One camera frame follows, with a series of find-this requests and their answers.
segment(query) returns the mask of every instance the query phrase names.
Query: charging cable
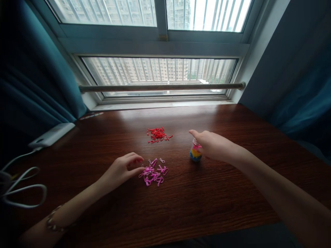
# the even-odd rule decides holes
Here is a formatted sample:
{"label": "charging cable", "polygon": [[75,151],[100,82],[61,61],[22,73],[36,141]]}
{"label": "charging cable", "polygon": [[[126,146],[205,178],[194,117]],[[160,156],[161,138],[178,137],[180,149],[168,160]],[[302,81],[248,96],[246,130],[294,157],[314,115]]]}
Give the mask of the charging cable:
{"label": "charging cable", "polygon": [[[5,172],[5,170],[17,159],[19,159],[21,157],[24,157],[24,156],[27,156],[27,155],[30,155],[30,154],[32,154],[36,151],[41,150],[41,149],[42,149],[42,147],[37,147],[33,151],[31,151],[27,154],[23,154],[21,156],[18,156],[16,158],[12,159],[9,163],[7,163],[4,166],[4,168],[2,168],[2,170],[0,171],[0,177],[2,177],[3,182],[4,182],[4,193],[1,196],[2,196],[2,200],[5,203],[7,203],[9,205],[16,206],[16,207],[21,207],[21,208],[35,208],[35,207],[38,207],[38,206],[40,206],[41,204],[43,204],[45,202],[45,199],[46,199],[46,196],[47,196],[47,187],[43,184],[34,184],[34,185],[30,185],[30,186],[27,186],[27,187],[23,187],[23,188],[20,188],[20,189],[13,190],[15,188],[15,186],[20,181],[29,179],[29,178],[37,175],[40,172],[40,169],[38,167],[32,167],[32,168],[28,169],[17,180],[14,180],[14,181],[12,180],[12,176],[9,173]],[[25,177],[30,171],[33,171],[33,170],[36,171],[33,175]],[[22,203],[16,203],[16,202],[13,202],[13,201],[10,201],[10,200],[7,199],[8,195],[12,195],[12,194],[15,194],[17,192],[24,191],[24,190],[27,190],[27,189],[30,189],[30,188],[41,188],[42,189],[42,199],[41,199],[39,204],[37,204],[37,205],[26,205],[26,204],[22,204]]]}

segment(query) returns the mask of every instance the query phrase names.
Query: blue curtain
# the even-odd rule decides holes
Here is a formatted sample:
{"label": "blue curtain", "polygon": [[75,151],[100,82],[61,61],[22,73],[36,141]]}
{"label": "blue curtain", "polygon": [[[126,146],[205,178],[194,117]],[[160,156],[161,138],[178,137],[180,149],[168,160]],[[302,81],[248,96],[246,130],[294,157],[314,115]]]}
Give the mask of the blue curtain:
{"label": "blue curtain", "polygon": [[309,142],[331,160],[331,44],[315,60],[269,121],[294,140]]}
{"label": "blue curtain", "polygon": [[2,121],[37,138],[86,112],[75,76],[25,1],[7,1],[2,22]]}

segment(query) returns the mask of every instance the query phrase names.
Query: window glass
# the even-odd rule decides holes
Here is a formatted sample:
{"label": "window glass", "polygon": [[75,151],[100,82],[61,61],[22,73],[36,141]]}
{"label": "window glass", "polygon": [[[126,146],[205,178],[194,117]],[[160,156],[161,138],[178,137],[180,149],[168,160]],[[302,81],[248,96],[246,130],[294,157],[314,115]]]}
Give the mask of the window glass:
{"label": "window glass", "polygon": [[156,27],[154,0],[48,0],[62,23]]}
{"label": "window glass", "polygon": [[[229,83],[236,59],[82,57],[97,85]],[[107,92],[106,96],[220,94],[225,90]]]}
{"label": "window glass", "polygon": [[167,0],[170,30],[242,32],[251,0]]}

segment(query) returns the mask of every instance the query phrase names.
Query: table surface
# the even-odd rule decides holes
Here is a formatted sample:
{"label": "table surface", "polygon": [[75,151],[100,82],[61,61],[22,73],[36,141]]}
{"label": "table surface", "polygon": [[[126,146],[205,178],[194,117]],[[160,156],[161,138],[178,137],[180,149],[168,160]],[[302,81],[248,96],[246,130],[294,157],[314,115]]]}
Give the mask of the table surface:
{"label": "table surface", "polygon": [[[149,144],[147,128],[164,127],[170,141]],[[27,229],[94,183],[117,158],[136,152],[162,158],[164,183],[135,177],[89,208],[60,241],[65,247],[144,247],[279,221],[253,184],[226,163],[190,159],[188,130],[209,130],[245,147],[281,175],[331,207],[331,167],[242,105],[104,112],[76,122],[53,146],[21,159],[11,171],[39,166],[35,183],[48,188],[35,209],[15,209]],[[16,196],[36,203],[40,192]]]}

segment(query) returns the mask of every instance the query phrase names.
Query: left hand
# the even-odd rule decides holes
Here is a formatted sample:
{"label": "left hand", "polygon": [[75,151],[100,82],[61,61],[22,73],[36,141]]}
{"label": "left hand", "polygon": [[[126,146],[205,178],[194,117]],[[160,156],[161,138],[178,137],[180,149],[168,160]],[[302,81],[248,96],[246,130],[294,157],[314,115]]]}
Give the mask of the left hand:
{"label": "left hand", "polygon": [[138,167],[129,171],[128,166],[131,164],[140,163],[143,160],[143,157],[135,154],[134,152],[117,158],[97,181],[97,184],[100,186],[100,190],[102,190],[104,194],[108,194],[128,179],[142,173],[145,170],[145,167]]}

